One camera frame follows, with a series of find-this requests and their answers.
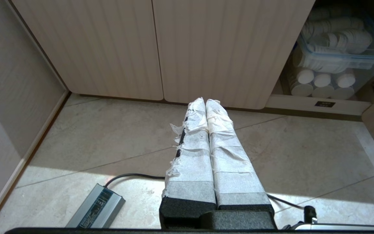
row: black foam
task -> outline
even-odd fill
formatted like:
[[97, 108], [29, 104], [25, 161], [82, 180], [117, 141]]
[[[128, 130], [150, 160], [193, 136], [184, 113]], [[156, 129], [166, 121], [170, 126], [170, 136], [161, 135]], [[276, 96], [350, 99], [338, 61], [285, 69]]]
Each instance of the black foam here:
[[216, 210], [200, 217], [200, 228], [212, 230], [277, 229], [270, 212], [254, 210]]
[[164, 197], [160, 205], [161, 228], [199, 228], [200, 216], [212, 210], [216, 210], [215, 203]]
[[275, 211], [271, 204], [257, 204], [257, 205], [220, 205], [218, 210], [248, 210], [248, 211], [266, 211], [270, 212], [272, 216]]

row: tile grout line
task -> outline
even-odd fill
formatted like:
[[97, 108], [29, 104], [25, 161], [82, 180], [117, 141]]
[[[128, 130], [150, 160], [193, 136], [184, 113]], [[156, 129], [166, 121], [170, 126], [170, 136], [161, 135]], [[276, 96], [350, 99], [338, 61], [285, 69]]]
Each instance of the tile grout line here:
[[[102, 98], [99, 98], [99, 99], [96, 99], [96, 100], [91, 100], [91, 101], [88, 101], [88, 102], [94, 102], [94, 101], [98, 101], [98, 100], [100, 100], [100, 99], [102, 99]], [[76, 103], [76, 104], [73, 104], [73, 105], [70, 105], [70, 106], [67, 106], [67, 107], [71, 107], [71, 106], [74, 106], [74, 105], [80, 105], [80, 104], [88, 103], [88, 102]], [[236, 131], [236, 130], [239, 130], [239, 129], [246, 128], [246, 127], [250, 127], [250, 126], [254, 126], [254, 125], [258, 125], [258, 124], [263, 124], [263, 123], [266, 123], [266, 122], [269, 122], [269, 121], [273, 121], [273, 120], [277, 120], [277, 119], [284, 118], [284, 117], [286, 117], [286, 115], [284, 115], [284, 116], [280, 116], [280, 117], [278, 117], [278, 118], [274, 118], [274, 119], [271, 119], [271, 120], [266, 120], [266, 121], [263, 121], [263, 122], [260, 122], [260, 123], [252, 124], [252, 125], [249, 125], [249, 126], [240, 127], [240, 128], [235, 129], [235, 131]], [[27, 186], [30, 186], [30, 185], [36, 185], [36, 184], [39, 184], [39, 183], [42, 183], [42, 182], [46, 182], [46, 181], [49, 181], [49, 180], [52, 180], [52, 179], [57, 179], [57, 178], [61, 178], [61, 177], [64, 177], [64, 176], [73, 175], [73, 174], [76, 174], [76, 173], [78, 173], [78, 172], [85, 172], [85, 171], [88, 171], [88, 170], [91, 170], [91, 169], [95, 169], [95, 168], [98, 168], [98, 167], [101, 167], [101, 166], [106, 166], [106, 165], [113, 164], [113, 163], [118, 163], [118, 162], [121, 162], [121, 161], [124, 161], [124, 160], [129, 160], [129, 159], [133, 159], [133, 158], [141, 157], [141, 156], [144, 156], [144, 155], [147, 155], [147, 154], [151, 154], [151, 153], [156, 153], [156, 152], [159, 152], [159, 151], [162, 151], [162, 150], [168, 150], [168, 149], [170, 149], [170, 148], [173, 148], [173, 147], [168, 147], [168, 148], [165, 148], [165, 149], [160, 149], [160, 150], [152, 151], [152, 152], [149, 152], [149, 153], [145, 153], [145, 154], [137, 155], [137, 156], [130, 157], [130, 158], [127, 158], [127, 159], [118, 160], [118, 161], [115, 161], [115, 162], [110, 162], [110, 163], [106, 163], [106, 164], [103, 164], [103, 165], [94, 166], [94, 167], [91, 167], [91, 168], [88, 168], [88, 169], [84, 169], [84, 170], [80, 170], [80, 171], [76, 171], [76, 172], [68, 173], [68, 174], [65, 174], [65, 175], [61, 175], [61, 176], [57, 176], [57, 177], [53, 177], [53, 178], [50, 178], [50, 179], [45, 179], [45, 180], [42, 180], [42, 181], [34, 182], [34, 183], [31, 183], [31, 184], [18, 186], [18, 187], [15, 187], [14, 189], [24, 188], [24, 187], [27, 187]]]
[[118, 160], [118, 161], [115, 161], [115, 162], [110, 162], [110, 163], [106, 163], [106, 164], [103, 164], [103, 165], [94, 166], [94, 167], [91, 167], [91, 168], [88, 168], [88, 169], [84, 169], [84, 170], [68, 173], [68, 174], [65, 174], [65, 175], [53, 177], [53, 178], [50, 178], [50, 179], [45, 179], [45, 180], [42, 180], [42, 181], [34, 182], [34, 183], [31, 183], [31, 184], [28, 184], [28, 185], [18, 186], [18, 187], [15, 187], [14, 189], [24, 188], [24, 187], [27, 187], [27, 186], [30, 186], [30, 185], [36, 185], [36, 184], [46, 182], [46, 181], [49, 181], [49, 180], [52, 180], [52, 179], [58, 179], [58, 178], [61, 178], [61, 177], [64, 177], [64, 176], [73, 175], [73, 174], [76, 174], [76, 173], [79, 173], [79, 172], [86, 172], [86, 171], [89, 171], [89, 170], [92, 170], [92, 169], [95, 169], [95, 168], [98, 168], [98, 167], [101, 167], [101, 166], [107, 166], [107, 165], [110, 165], [110, 164], [113, 164], [113, 163], [119, 163], [119, 162], [122, 162], [122, 161], [125, 161], [125, 160], [134, 159], [134, 158], [137, 158], [137, 157], [145, 156], [147, 154], [152, 154], [152, 153], [156, 153], [156, 152], [159, 152], [159, 151], [162, 151], [162, 150], [168, 150], [168, 149], [171, 149], [171, 148], [173, 148], [173, 147], [169, 147], [169, 148], [165, 148], [165, 149], [159, 149], [159, 150], [156, 150], [156, 151], [152, 151], [152, 152], [145, 153], [145, 154], [140, 154], [140, 155], [130, 157], [130, 158], [127, 158], [127, 159], [122, 159], [122, 160]]
[[[300, 202], [300, 203], [297, 203], [297, 205], [301, 205], [302, 203], [306, 203], [306, 202], [309, 202], [309, 201], [311, 201], [311, 200], [314, 200], [314, 199], [317, 199], [317, 198], [320, 198], [320, 197], [326, 196], [326, 195], [328, 195], [328, 194], [334, 193], [334, 192], [339, 191], [339, 190], [341, 190], [341, 189], [344, 189], [344, 188], [350, 187], [350, 186], [352, 186], [352, 185], [358, 184], [358, 183], [360, 183], [360, 182], [364, 182], [364, 181], [366, 181], [366, 180], [368, 180], [368, 179], [372, 179], [372, 178], [374, 178], [374, 176], [371, 176], [371, 177], [369, 177], [369, 178], [366, 178], [366, 179], [360, 180], [360, 181], [358, 181], [358, 182], [354, 182], [353, 184], [346, 185], [346, 186], [344, 186], [344, 187], [342, 187], [342, 188], [337, 188], [336, 190], [333, 190], [333, 191], [327, 192], [327, 193], [325, 193], [325, 194], [323, 194], [323, 195], [319, 195], [319, 196], [317, 196], [317, 197], [310, 198], [310, 199], [308, 199], [308, 200], [306, 200], [306, 201], [302, 201], [302, 202]], [[275, 214], [276, 214], [276, 213], [279, 213], [279, 212], [282, 212], [282, 211], [284, 211], [284, 210], [290, 209], [290, 208], [293, 208], [293, 207], [290, 206], [290, 207], [287, 207], [287, 208], [285, 208], [285, 209], [282, 209], [282, 210], [276, 211]]]
[[102, 98], [98, 98], [98, 99], [95, 99], [95, 100], [90, 100], [90, 101], [87, 101], [87, 102], [79, 102], [79, 103], [75, 103], [75, 104], [72, 104], [72, 105], [69, 105], [69, 106], [64, 106], [65, 108], [68, 108], [68, 107], [72, 107], [72, 106], [75, 106], [75, 105], [80, 105], [80, 104], [84, 104], [84, 103], [88, 103], [88, 102], [94, 102], [94, 101], [98, 101]]
[[284, 118], [284, 117], [287, 117], [287, 115], [284, 115], [284, 116], [281, 116], [281, 117], [278, 117], [278, 118], [275, 118], [275, 119], [271, 119], [271, 120], [266, 120], [266, 121], [263, 121], [263, 122], [260, 122], [260, 123], [251, 124], [251, 125], [249, 125], [249, 126], [239, 127], [239, 128], [236, 128], [235, 131], [236, 131], [236, 130], [239, 130], [239, 129], [247, 128], [247, 127], [250, 127], [250, 126], [255, 126], [255, 125], [258, 125], [258, 124], [264, 124], [264, 123], [267, 123], [267, 122], [269, 122], [269, 121], [278, 120], [278, 119], [280, 119], [280, 118]]

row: white tape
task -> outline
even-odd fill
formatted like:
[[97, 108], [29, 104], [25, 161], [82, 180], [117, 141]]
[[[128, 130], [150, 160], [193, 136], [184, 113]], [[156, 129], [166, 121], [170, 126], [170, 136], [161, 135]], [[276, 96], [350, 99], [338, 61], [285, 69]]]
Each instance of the white tape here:
[[166, 172], [162, 196], [216, 203], [204, 100], [191, 102], [183, 125], [171, 124], [171, 128], [178, 135], [175, 141], [181, 143], [180, 153]]
[[220, 102], [206, 102], [217, 205], [270, 204], [233, 122]]

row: baseboard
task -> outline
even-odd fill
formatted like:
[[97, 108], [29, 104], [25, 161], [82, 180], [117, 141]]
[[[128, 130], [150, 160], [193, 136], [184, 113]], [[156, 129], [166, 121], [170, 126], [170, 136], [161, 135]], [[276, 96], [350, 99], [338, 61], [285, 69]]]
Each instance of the baseboard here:
[[64, 107], [70, 95], [71, 95], [70, 91], [68, 90], [64, 91], [64, 94], [58, 100], [56, 106], [53, 108], [53, 111], [50, 113], [49, 117], [47, 118], [46, 122], [43, 124], [43, 127], [40, 129], [33, 143], [30, 145], [30, 148], [27, 150], [27, 153], [21, 159], [18, 166], [15, 168], [15, 171], [12, 173], [11, 177], [6, 182], [3, 190], [0, 192], [0, 210], [4, 206], [12, 190], [15, 188], [15, 185], [20, 179], [28, 163], [31, 161], [32, 157], [37, 152], [38, 147], [40, 146], [41, 142], [43, 142], [45, 136], [49, 132], [51, 126], [55, 122], [58, 114], [60, 113], [61, 109]]
[[[100, 96], [100, 95], [86, 95], [80, 94], [84, 97], [93, 97], [93, 98], [108, 98], [108, 99], [118, 99], [118, 100], [127, 100], [127, 101], [137, 101], [137, 102], [156, 102], [156, 103], [165, 103], [171, 105], [184, 105], [187, 106], [188, 103], [180, 102], [168, 102], [165, 99], [156, 101], [156, 100], [145, 100], [145, 99], [135, 99], [135, 98], [124, 98], [124, 97], [109, 97], [109, 96]], [[260, 110], [254, 109], [245, 109], [245, 108], [230, 108], [224, 106], [226, 110], [232, 111], [249, 111], [249, 112], [259, 112], [267, 114], [281, 114], [281, 115], [292, 115], [292, 116], [301, 116], [301, 117], [311, 117], [311, 118], [320, 118], [320, 119], [331, 119], [331, 120], [349, 120], [349, 121], [362, 121], [362, 116], [355, 114], [336, 114], [336, 113], [324, 113], [324, 112], [315, 112], [315, 111], [306, 111], [306, 110], [290, 110], [290, 109], [281, 109], [281, 108], [269, 108], [265, 107]]]

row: plastic storage container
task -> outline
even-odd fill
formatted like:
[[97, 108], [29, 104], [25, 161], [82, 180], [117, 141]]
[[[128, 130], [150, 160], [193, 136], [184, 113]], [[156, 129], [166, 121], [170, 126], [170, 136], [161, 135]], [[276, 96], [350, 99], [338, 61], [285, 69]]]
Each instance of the plastic storage container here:
[[[351, 29], [338, 28], [341, 24], [351, 25]], [[308, 20], [297, 43], [292, 57], [296, 68], [309, 68], [331, 75], [350, 70], [355, 77], [351, 86], [354, 92], [374, 76], [374, 22], [364, 12], [352, 17]]]

